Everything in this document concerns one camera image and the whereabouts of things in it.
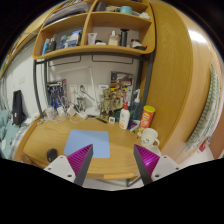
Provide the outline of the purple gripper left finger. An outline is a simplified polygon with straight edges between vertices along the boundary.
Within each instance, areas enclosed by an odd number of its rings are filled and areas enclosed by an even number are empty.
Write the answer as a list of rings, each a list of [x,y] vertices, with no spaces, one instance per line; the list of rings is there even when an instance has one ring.
[[[93,145],[87,145],[76,152],[70,154],[67,159],[74,171],[76,178],[74,183],[82,186],[93,156]]]

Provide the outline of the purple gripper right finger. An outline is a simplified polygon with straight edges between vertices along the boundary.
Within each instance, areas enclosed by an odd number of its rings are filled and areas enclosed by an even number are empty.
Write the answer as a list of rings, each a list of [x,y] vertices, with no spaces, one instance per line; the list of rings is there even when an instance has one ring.
[[[152,172],[154,171],[160,157],[148,149],[134,145],[134,157],[140,172],[141,179],[144,185],[152,182]]]

